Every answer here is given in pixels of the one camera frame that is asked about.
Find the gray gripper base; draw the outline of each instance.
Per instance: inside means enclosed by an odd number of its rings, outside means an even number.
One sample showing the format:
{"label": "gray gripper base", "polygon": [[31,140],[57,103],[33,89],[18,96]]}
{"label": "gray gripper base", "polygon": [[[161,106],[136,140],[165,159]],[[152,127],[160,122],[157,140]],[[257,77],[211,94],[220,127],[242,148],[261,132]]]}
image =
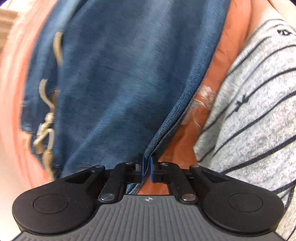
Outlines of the gray gripper base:
{"label": "gray gripper base", "polygon": [[66,234],[38,236],[21,233],[14,241],[281,241],[275,233],[237,237],[209,224],[199,209],[173,196],[125,195],[102,205],[84,226]]}

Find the orange fabric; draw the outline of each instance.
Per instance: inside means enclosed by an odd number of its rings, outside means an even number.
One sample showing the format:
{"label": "orange fabric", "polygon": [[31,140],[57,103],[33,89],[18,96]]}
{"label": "orange fabric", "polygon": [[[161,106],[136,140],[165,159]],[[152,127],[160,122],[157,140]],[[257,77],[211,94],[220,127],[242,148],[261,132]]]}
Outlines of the orange fabric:
{"label": "orange fabric", "polygon": [[0,67],[0,133],[7,161],[15,164],[28,188],[48,182],[48,175],[29,150],[30,135],[20,131],[20,105],[30,58],[38,34],[57,0],[28,1],[25,11],[17,17],[2,52]]}
{"label": "orange fabric", "polygon": [[[193,146],[201,134],[228,70],[244,46],[251,12],[250,0],[231,1],[222,37],[210,68],[180,128],[159,161],[173,162],[184,169],[196,164]],[[164,195],[168,194],[168,188],[165,184],[152,183],[149,179],[139,194]]]}

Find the beige fabric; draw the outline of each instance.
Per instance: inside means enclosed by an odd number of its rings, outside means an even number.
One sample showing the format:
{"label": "beige fabric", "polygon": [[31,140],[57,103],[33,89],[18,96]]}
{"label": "beige fabric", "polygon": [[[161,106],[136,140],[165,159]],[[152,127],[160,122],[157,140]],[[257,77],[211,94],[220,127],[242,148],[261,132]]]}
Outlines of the beige fabric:
{"label": "beige fabric", "polygon": [[16,16],[16,11],[0,9],[0,54],[2,53],[8,33]]}

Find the blue fabric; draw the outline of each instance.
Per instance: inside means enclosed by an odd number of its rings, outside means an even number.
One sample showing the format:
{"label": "blue fabric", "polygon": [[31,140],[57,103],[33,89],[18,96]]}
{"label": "blue fabric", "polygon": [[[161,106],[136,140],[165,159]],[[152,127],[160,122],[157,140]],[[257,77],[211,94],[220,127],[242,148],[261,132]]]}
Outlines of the blue fabric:
{"label": "blue fabric", "polygon": [[[35,137],[44,122],[49,108],[38,85],[48,79],[48,96],[60,90],[53,128],[61,177],[98,164],[110,169],[139,153],[147,168],[205,76],[229,2],[59,1],[31,60],[22,129]],[[60,30],[63,65],[57,67],[52,41]]]}

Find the gray striped fabric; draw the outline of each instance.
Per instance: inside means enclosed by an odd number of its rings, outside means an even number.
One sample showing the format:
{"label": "gray striped fabric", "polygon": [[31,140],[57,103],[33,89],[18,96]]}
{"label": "gray striped fabric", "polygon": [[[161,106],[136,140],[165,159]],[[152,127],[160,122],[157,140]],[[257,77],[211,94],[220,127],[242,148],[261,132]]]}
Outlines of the gray striped fabric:
{"label": "gray striped fabric", "polygon": [[194,152],[201,165],[274,191],[277,229],[296,240],[296,31],[265,22],[235,60]]}

